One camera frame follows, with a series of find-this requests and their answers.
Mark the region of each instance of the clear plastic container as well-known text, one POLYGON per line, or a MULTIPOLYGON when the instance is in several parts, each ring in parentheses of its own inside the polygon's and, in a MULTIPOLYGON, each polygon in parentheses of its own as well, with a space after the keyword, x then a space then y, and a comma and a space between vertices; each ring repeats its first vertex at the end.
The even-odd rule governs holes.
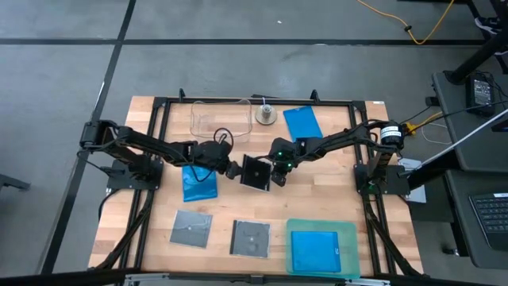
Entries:
POLYGON ((286 271, 291 275, 299 276, 323 276, 345 279, 360 278, 360 259, 358 256, 358 241, 356 239, 355 224, 351 222, 325 220, 288 219, 286 224, 286 271), (293 232, 337 233, 336 237, 338 239, 337 244, 341 270, 339 272, 307 272, 293 269, 293 232))
MULTIPOLYGON (((194 102, 190 109, 190 133, 198 142, 214 139, 219 128, 226 128, 235 143, 247 142, 252 131, 252 107, 247 99, 231 103, 194 102)), ((217 138, 225 133, 219 131, 217 138)))

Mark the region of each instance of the black square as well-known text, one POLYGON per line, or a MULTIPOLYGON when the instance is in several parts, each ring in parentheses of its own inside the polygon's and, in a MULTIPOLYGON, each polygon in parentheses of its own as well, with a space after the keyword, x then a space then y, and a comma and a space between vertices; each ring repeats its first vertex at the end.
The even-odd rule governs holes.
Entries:
POLYGON ((270 191, 271 164, 244 155, 240 184, 270 191))
POLYGON ((178 210, 169 242, 206 248, 211 224, 211 214, 178 210))
POLYGON ((233 222, 229 254, 268 258, 270 225, 262 222, 233 222))

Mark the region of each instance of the white cable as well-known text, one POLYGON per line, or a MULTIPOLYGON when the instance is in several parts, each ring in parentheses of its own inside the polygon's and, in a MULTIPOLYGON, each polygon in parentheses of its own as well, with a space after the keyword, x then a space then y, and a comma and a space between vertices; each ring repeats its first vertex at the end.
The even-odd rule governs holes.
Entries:
POLYGON ((468 135, 464 136, 462 139, 458 140, 457 142, 455 142, 453 145, 450 145, 448 148, 446 148, 445 150, 439 152, 438 154, 430 157, 429 159, 427 159, 425 162, 421 163, 420 166, 416 167, 416 169, 419 169, 423 166, 425 166, 426 164, 432 162, 433 160, 436 160, 436 158, 438 158, 439 156, 447 153, 448 151, 452 150, 453 148, 455 148, 455 146, 457 146, 458 144, 464 142, 465 140, 467 140, 469 137, 471 137, 472 135, 474 135, 475 133, 477 133, 478 131, 480 131, 483 127, 485 126, 488 126, 489 124, 491 124, 492 122, 496 121, 498 118, 502 117, 504 114, 508 113, 508 109, 507 110, 504 110, 502 113, 494 116, 493 118, 491 118, 489 121, 483 123, 481 126, 479 126, 478 128, 472 130, 468 135))
MULTIPOLYGON (((443 127, 443 128, 448 128, 442 124, 437 124, 437 123, 429 123, 429 125, 434 125, 434 126, 440 126, 440 127, 443 127)), ((422 126, 421 127, 421 135, 423 135, 423 137, 430 143, 436 143, 436 144, 442 144, 442 145, 450 145, 452 144, 452 142, 441 142, 441 141, 434 141, 434 140, 430 140, 427 138, 427 136, 425 135, 425 131, 423 131, 423 129, 425 128, 425 126, 422 126)))

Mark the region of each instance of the teal tray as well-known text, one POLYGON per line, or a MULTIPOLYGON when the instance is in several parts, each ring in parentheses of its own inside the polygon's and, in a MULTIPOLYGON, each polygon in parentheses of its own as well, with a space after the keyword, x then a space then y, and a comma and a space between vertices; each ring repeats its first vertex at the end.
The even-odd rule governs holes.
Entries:
POLYGON ((351 222, 324 220, 307 220, 291 218, 286 224, 286 271, 298 276, 322 276, 345 279, 360 278, 360 259, 358 258, 358 241, 356 226, 351 222), (291 232, 293 231, 324 231, 336 232, 338 236, 340 272, 298 272, 293 270, 291 232))

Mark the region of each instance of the wooden table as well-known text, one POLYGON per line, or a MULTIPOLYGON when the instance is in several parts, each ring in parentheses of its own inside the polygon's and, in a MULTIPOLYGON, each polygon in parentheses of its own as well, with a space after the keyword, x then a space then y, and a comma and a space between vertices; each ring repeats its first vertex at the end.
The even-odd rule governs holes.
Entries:
MULTIPOLYGON (((145 133, 152 102, 153 97, 133 97, 125 124, 145 133)), ((383 102, 366 102, 366 105, 369 118, 387 119, 383 102)), ((250 140, 235 143, 230 154, 231 160, 236 160, 239 164, 245 153, 252 157, 267 154, 276 137, 291 139, 283 110, 296 106, 276 106, 278 119, 271 126, 262 126, 256 122, 253 116, 257 107, 252 106, 250 140)), ((324 136, 351 127, 346 107, 313 106, 313 109, 324 136)), ((162 114, 159 114, 154 134, 159 134, 161 118, 162 114)), ((166 141, 194 140, 189 130, 190 120, 191 104, 172 103, 166 141)), ((363 149, 363 152, 366 158, 366 150, 363 149)), ((288 174, 285 187, 271 184, 270 193, 240 185, 238 177, 230 180, 225 176, 217 176, 218 197, 191 203, 183 202, 181 168, 165 164, 163 182, 154 198, 142 269, 157 272, 286 274, 286 220, 308 218, 355 223, 361 274, 372 275, 364 210, 360 196, 356 193, 352 171, 355 163, 353 147, 331 152, 323 159, 300 164, 288 174), (169 243, 177 210, 199 211, 214 216, 206 249, 169 243), (234 219, 271 224, 268 259, 229 255, 234 219)), ((102 262, 124 234, 132 197, 133 191, 122 190, 105 204, 90 256, 90 266, 102 262)), ((421 272, 420 254, 407 205, 396 195, 385 195, 384 205, 391 238, 402 255, 421 272)), ((379 238, 377 242, 382 270, 387 272, 383 243, 379 238)), ((136 246, 137 238, 134 238, 128 265, 133 265, 136 246)))

